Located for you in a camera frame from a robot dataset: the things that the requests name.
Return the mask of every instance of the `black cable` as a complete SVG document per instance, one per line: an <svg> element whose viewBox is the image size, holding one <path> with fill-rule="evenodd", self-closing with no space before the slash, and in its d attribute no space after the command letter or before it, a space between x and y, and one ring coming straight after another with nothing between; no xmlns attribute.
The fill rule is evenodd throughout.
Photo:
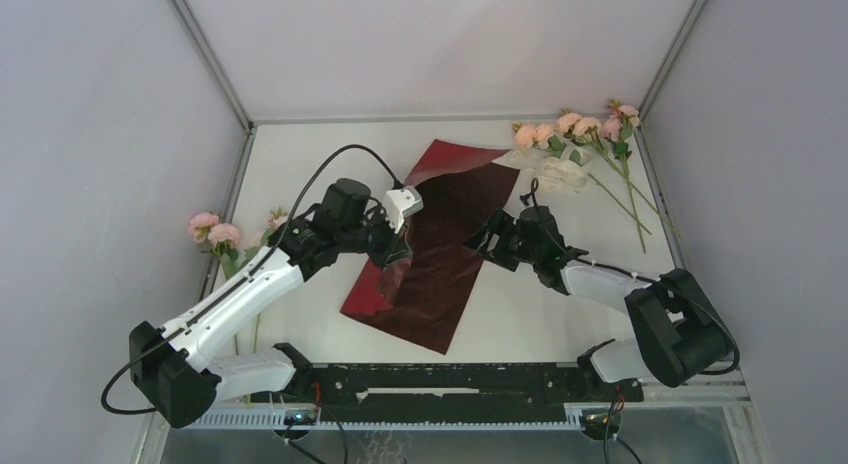
<svg viewBox="0 0 848 464"><path fill-rule="evenodd" d="M309 180L306 181L306 185L303 186L303 189L300 191L300 194L298 194L297 199L295 199L294 205L292 206L291 211L289 212L289 215L292 215L292 216L295 215L295 213L297 212L298 206L300 206L300 201L303 200L303 197L306 195L307 191L309 191L309 188L312 187L312 184L315 183L315 180L318 179L318 176L320 176L321 173L324 171L324 169L328 165L330 165L331 162L333 162L333 159L338 157L339 154L341 154L345 151L349 151L351 149L359 149L359 150L367 152L368 154L371 154L374 157L374 159L376 159L377 162L379 162L380 165L383 166L383 168L386 170L386 172L389 173L389 176L391 176L392 181L393 181L393 183L392 183L393 187L396 188L396 189L403 187L403 183L397 178L395 173L392 172L392 169L389 167L388 164L386 164L386 161L384 161L383 158L380 157L371 148L363 146L361 144L348 144L346 146L342 146L342 147L338 148L336 150L336 152L330 154L330 156L327 157L327 159L325 159L324 162L321 163L320 166L318 166L318 169L315 171L314 174L312 174L312 177L310 177ZM262 259L256 264L256 266L254 266L253 269L251 269L250 272L248 272L248 275L253 276L253 274L255 274L256 272L259 272L259 269L262 267L263 264L268 262L268 259L270 259L271 255L273 254L273 249L275 249L277 246L279 246L280 243L283 242L283 239L286 237L286 234L288 234L289 225L291 224L291 221L292 220L289 219L289 220L286 221L285 224L283 224L283 230L277 236L276 242L274 242L274 244L270 246L271 249L272 249L272 252L268 252L267 254L265 254L265 256L263 256Z"/></svg>
<svg viewBox="0 0 848 464"><path fill-rule="evenodd" d="M316 202L315 204L312 204L311 206L309 206L309 209L307 209L307 210L303 211L303 214L301 214L301 215L299 215L299 216L295 217L295 219L303 219L304 217L306 217L306 216L308 216L308 215L312 214L313 212L317 211L317 210L318 210L318 209L320 209L320 208L321 208L321 204L318 204L318 203Z"/></svg>
<svg viewBox="0 0 848 464"><path fill-rule="evenodd" d="M318 456L312 454L311 452L304 449L300 444L288 438L289 431L292 427L294 427L294 423L289 424L289 427L287 427L286 430L283 432L283 442L285 442L287 446L290 446L295 451L308 457L315 464L327 464L326 462L322 461Z"/></svg>
<svg viewBox="0 0 848 464"><path fill-rule="evenodd" d="M176 331L171 333L170 336L166 337L165 340L163 340L159 344L156 344L155 346L151 347L150 349L144 351L140 356L138 356L135 359L133 359L132 361L124 364L124 367L122 367L118 372L116 372L115 375L112 376L112 379L109 379L109 382L106 383L106 387L103 388L103 392L100 394L100 405L103 407L103 409L105 409L107 412L110 412L112 414L118 414L120 416L136 416L136 415L139 415L139 414L148 414L148 413L151 413L151 412L155 412L156 408L154 408L154 407L151 407L149 409L118 409L116 407L112 407L112 405L109 404L109 392L112 390L112 387L115 385L115 383L118 382L118 379L120 379L121 376L123 376L124 373L127 372L132 366L136 365L139 361L141 361L145 357L149 356L151 353L153 353L154 351L156 351L160 347L162 347L165 344L173 341L177 336L182 334L184 331L185 331L185 329L177 329Z"/></svg>
<svg viewBox="0 0 848 464"><path fill-rule="evenodd" d="M609 464L609 454L607 451L607 442L609 442L609 428L610 424L612 424L612 413L613 411L615 411L615 405L618 404L619 399L621 399L620 391L615 393L615 397L612 398L612 403L610 404L610 410L607 412L607 426L604 429L604 462L606 464Z"/></svg>
<svg viewBox="0 0 848 464"><path fill-rule="evenodd" d="M522 201L524 201L526 199L526 197L528 197L528 196L530 197L530 200L533 202L533 208L536 210L536 217L539 219L539 222L542 222L542 213L539 212L539 203L536 202L536 191L538 189L539 189L539 180L536 179L536 178L533 178L533 180L530 182L530 193L527 194L526 196L522 196ZM568 253L568 250L565 249L564 247L562 247L562 245L559 243L559 241L554 238L554 236L551 234L551 231L548 230L548 228L546 226L542 226L542 227L545 229L545 232L548 234L548 237L551 238L551 240L554 242L554 244L556 244L556 246L559 247L559 249L561 251ZM575 260L577 262L581 263L581 264L586 264L588 266L594 266L594 267L600 267L601 269L607 269L607 270L610 270L610 271L613 271L613 272L617 272L617 273L623 274L627 277L634 277L632 272L627 271L625 269L622 269L620 267L611 266L609 264L602 264L602 263L599 263L599 262L587 261L587 260L581 259L579 257L576 258ZM650 279L650 278L647 278L647 277L644 277L644 276L640 276L638 274L635 276L635 278L639 281L647 282L647 283L650 283L650 284L655 284L659 287L662 287L666 291L676 295L677 297L685 300L689 304L698 308L698 310L700 310L701 312L706 314L710 319L713 320L713 322L718 327L719 331L721 331L721 333L723 334L724 339L727 340L730 343L730 349L731 349L731 352L733 352L733 362L731 362L730 365L727 366L724 369L719 369L717 371L703 370L699 374L702 374L702 375L705 375L705 376L721 376L721 375L724 375L724 374L730 374L731 372L733 372L733 371L735 371L736 369L739 368L739 360L740 360L739 346L736 344L736 339L733 338L733 335L730 333L730 330L727 328L727 326L724 324L724 322L717 315L708 311L706 308L704 308L704 306L701 305L701 303L695 301L694 299L692 299L688 296L683 295L683 293L681 293L679 289L675 289L675 288L667 285L666 283L664 283L662 281L659 281L657 279Z"/></svg>
<svg viewBox="0 0 848 464"><path fill-rule="evenodd" d="M306 402L309 402L309 403L317 406L321 410L322 413L326 411L327 414L329 414L330 417L332 417L333 420L336 421L336 427L339 428L339 433L342 436L342 447L344 448L344 464L347 464L347 458L348 458L348 454L349 454L349 449L348 449L348 445L347 445L347 434L345 433L344 427L342 427L342 422L339 420L338 417L336 417L335 414L333 414L326 407L322 407L317 402L313 401L312 399L308 399L306 397L295 396L295 395L292 395L292 394L286 394L285 392L274 392L274 394L285 397L286 399L294 399L294 400L297 400L297 401L306 401Z"/></svg>
<svg viewBox="0 0 848 464"><path fill-rule="evenodd" d="M374 206L372 206L370 209L365 211L365 222L370 223L372 221L374 214L377 213L377 212L380 213L380 216L386 215L386 208L383 206L383 203L380 202L379 199L377 199L373 196L369 196L368 200L374 201Z"/></svg>
<svg viewBox="0 0 848 464"><path fill-rule="evenodd" d="M639 464L642 464L642 459L639 459L639 455L636 454L636 451L634 451L632 447L630 447L630 444L624 442L624 439L622 439L618 436L616 436L615 440L616 440L616 442L618 442L619 444L624 446L625 449L630 451L630 455L632 455L633 458L636 459L636 462L638 462Z"/></svg>

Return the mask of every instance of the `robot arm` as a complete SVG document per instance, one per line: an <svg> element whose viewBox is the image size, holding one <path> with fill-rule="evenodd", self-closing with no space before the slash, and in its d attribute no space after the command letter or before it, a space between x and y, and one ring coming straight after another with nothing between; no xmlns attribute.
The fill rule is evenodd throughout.
<svg viewBox="0 0 848 464"><path fill-rule="evenodd" d="M292 351L215 358L271 303L341 253L366 253L378 267L410 255L403 231L406 219L423 207L420 195L412 187L390 190L368 215L370 196L365 185L338 180L321 204L271 235L269 242L278 245L263 247L203 301L158 329L148 322L133 329L131 379L173 427L194 422L217 401L288 385L298 357L286 354Z"/></svg>
<svg viewBox="0 0 848 464"><path fill-rule="evenodd" d="M634 338L607 341L578 358L591 379L615 383L653 376L677 387L731 351L728 371L738 363L733 337L692 274L674 269L658 276L587 261L586 251L565 245L545 206L534 202L518 219L497 211L465 246L511 271L531 264L546 287L630 317ZM677 314L682 318L672 321Z"/></svg>

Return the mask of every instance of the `white wall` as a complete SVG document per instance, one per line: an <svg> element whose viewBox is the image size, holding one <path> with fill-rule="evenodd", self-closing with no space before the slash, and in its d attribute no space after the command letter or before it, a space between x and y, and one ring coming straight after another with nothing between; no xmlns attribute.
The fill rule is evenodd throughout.
<svg viewBox="0 0 848 464"><path fill-rule="evenodd" d="M0 0L0 462L127 462L100 391L195 298L241 140L166 0Z"/></svg>
<svg viewBox="0 0 848 464"><path fill-rule="evenodd" d="M845 462L848 0L713 0L648 118L777 462Z"/></svg>
<svg viewBox="0 0 848 464"><path fill-rule="evenodd" d="M262 119L638 103L692 0L189 0Z"/></svg>

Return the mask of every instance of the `pink rose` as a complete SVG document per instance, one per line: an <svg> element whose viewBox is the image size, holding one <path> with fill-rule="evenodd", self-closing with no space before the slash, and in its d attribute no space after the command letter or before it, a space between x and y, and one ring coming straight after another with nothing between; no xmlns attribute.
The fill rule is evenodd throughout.
<svg viewBox="0 0 848 464"><path fill-rule="evenodd" d="M533 147L533 138L536 137L536 126L524 124L515 133L515 147L518 149L530 149Z"/></svg>
<svg viewBox="0 0 848 464"><path fill-rule="evenodd" d="M271 217L268 218L268 227L270 227L271 229L276 231L277 229L280 228L280 226L285 224L286 221L288 221L288 220L289 220L288 214L283 214L279 217L274 217L274 215L271 214Z"/></svg>
<svg viewBox="0 0 848 464"><path fill-rule="evenodd" d="M574 127L580 119L583 119L583 116L576 112L569 112L557 120L557 131L562 132L563 134L568 134L568 132L571 131L571 128Z"/></svg>
<svg viewBox="0 0 848 464"><path fill-rule="evenodd" d="M194 242L203 242L212 226L217 225L220 220L217 214L201 212L188 221L188 233L191 234Z"/></svg>
<svg viewBox="0 0 848 464"><path fill-rule="evenodd" d="M571 131L571 133L574 134L574 137L580 137L593 129L600 129L600 127L601 121L594 117L584 117L577 121L577 124L574 125L574 130Z"/></svg>
<svg viewBox="0 0 848 464"><path fill-rule="evenodd" d="M209 242L213 246L226 243L227 247L236 248L239 241L241 241L241 231L232 224L218 224L209 231Z"/></svg>
<svg viewBox="0 0 848 464"><path fill-rule="evenodd" d="M635 107L631 106L630 104L618 106L617 112L618 112L618 114L625 115L627 117L636 117L636 116L639 115L639 111Z"/></svg>
<svg viewBox="0 0 848 464"><path fill-rule="evenodd" d="M539 149L546 149L548 147L548 139L554 135L554 126L550 124L540 124L539 127L536 128L536 142L539 143Z"/></svg>
<svg viewBox="0 0 848 464"><path fill-rule="evenodd" d="M610 117L604 122L601 127L601 136L606 137L611 141L618 141L619 133L621 132L621 121L617 117Z"/></svg>

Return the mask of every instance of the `red wrapping paper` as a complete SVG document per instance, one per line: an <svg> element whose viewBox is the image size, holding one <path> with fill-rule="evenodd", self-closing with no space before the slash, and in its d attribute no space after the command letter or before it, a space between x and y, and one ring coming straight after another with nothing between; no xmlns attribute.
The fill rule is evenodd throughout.
<svg viewBox="0 0 848 464"><path fill-rule="evenodd" d="M447 353L483 265L462 243L506 204L518 178L491 162L506 152L433 141L405 180L424 200L407 228L413 257L383 271L368 262L341 312Z"/></svg>

